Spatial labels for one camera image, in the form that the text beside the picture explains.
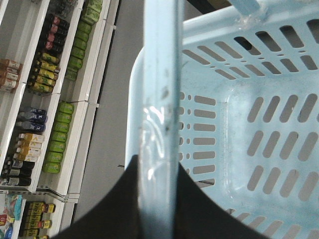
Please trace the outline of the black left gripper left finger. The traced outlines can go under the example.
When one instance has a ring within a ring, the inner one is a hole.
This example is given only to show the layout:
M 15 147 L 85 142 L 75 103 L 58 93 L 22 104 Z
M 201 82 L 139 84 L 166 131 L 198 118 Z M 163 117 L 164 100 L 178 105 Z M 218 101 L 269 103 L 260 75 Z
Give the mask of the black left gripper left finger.
M 138 209 L 138 156 L 110 192 L 55 239 L 143 239 Z

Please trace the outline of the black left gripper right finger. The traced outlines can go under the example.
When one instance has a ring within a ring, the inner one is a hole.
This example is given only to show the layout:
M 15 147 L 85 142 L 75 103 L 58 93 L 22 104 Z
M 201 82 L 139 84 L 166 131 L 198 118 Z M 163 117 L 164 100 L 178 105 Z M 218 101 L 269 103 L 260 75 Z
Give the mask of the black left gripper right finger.
M 174 214 L 175 239 L 266 239 L 212 201 L 179 165 Z

